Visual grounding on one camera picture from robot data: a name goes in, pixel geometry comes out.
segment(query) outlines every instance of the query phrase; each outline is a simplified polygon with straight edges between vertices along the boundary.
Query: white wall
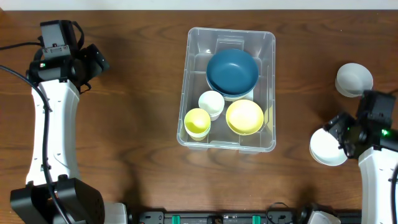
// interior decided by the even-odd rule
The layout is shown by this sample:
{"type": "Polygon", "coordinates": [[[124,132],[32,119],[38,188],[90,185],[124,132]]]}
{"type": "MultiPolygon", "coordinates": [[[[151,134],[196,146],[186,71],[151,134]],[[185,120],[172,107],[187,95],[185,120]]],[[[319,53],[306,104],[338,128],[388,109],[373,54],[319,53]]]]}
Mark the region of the white wall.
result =
{"type": "Polygon", "coordinates": [[[398,0],[0,0],[3,10],[398,9],[398,0]]]}

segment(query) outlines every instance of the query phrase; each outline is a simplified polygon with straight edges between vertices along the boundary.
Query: plastic bin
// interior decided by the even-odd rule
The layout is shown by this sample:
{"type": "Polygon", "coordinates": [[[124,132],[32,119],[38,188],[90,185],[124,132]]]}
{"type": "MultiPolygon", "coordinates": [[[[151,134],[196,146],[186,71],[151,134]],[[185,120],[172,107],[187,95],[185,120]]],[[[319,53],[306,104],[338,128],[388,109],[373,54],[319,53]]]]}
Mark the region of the plastic bin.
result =
{"type": "Polygon", "coordinates": [[[243,153],[270,152],[275,148],[275,36],[270,32],[192,28],[188,33],[187,56],[178,118],[177,140],[190,149],[238,149],[243,153]],[[223,112],[211,122],[207,138],[194,141],[185,131],[183,119],[198,108],[202,93],[210,90],[206,68],[210,58],[224,49],[239,49],[251,54],[259,67],[259,81],[245,99],[256,102],[264,112],[263,127],[249,136],[235,134],[225,120],[231,102],[225,102],[223,112]]]}

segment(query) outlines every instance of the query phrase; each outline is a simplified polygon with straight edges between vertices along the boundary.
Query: wooden table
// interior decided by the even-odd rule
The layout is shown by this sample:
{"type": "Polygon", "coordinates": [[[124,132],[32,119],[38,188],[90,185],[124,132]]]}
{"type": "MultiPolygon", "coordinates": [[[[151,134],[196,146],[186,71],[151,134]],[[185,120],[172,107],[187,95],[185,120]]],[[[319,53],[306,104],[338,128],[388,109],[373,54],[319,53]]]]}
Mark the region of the wooden table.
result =
{"type": "MultiPolygon", "coordinates": [[[[82,180],[107,201],[136,209],[265,210],[311,201],[361,208],[357,161],[328,167],[312,159],[312,133],[359,99],[340,95],[338,68],[366,66],[374,88],[398,87],[396,11],[74,11],[5,12],[0,46],[34,41],[39,23],[78,21],[111,70],[92,80],[76,115],[82,180]],[[277,146],[269,153],[191,151],[176,140],[187,33],[192,27],[275,34],[277,146]]],[[[0,52],[24,73],[37,46],[0,52]]],[[[32,159],[30,88],[0,72],[0,223],[20,223],[9,192],[24,186],[32,159]]]]}

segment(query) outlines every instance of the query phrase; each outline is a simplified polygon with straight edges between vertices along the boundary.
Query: yellow bowl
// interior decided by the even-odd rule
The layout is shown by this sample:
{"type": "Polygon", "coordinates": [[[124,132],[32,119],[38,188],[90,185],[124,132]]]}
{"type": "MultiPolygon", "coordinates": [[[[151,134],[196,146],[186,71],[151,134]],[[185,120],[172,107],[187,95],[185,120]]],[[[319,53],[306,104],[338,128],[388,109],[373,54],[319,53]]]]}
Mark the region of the yellow bowl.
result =
{"type": "Polygon", "coordinates": [[[264,113],[259,105],[250,100],[238,100],[226,111],[226,123],[236,134],[256,133],[264,122],[264,113]]]}
{"type": "Polygon", "coordinates": [[[205,133],[210,124],[210,115],[200,108],[190,110],[184,118],[185,129],[189,135],[205,133]]]}

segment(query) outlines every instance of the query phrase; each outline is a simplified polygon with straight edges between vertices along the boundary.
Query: cup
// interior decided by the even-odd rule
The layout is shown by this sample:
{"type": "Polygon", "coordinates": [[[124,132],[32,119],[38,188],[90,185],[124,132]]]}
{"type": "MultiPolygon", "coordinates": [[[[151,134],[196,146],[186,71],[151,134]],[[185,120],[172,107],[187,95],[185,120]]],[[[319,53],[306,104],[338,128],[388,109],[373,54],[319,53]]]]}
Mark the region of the cup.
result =
{"type": "Polygon", "coordinates": [[[347,160],[344,150],[338,147],[338,141],[323,128],[315,131],[310,140],[311,156],[324,165],[338,166],[347,160]]]}
{"type": "Polygon", "coordinates": [[[206,91],[199,97],[199,107],[210,115],[211,121],[215,121],[220,116],[224,104],[223,96],[216,91],[206,91]]]}
{"type": "Polygon", "coordinates": [[[335,86],[343,96],[361,96],[364,90],[371,90],[373,77],[371,72],[357,63],[347,63],[338,70],[335,86]]]}
{"type": "Polygon", "coordinates": [[[184,126],[193,140],[201,141],[210,132],[210,115],[203,109],[192,109],[185,115],[184,126]]]}

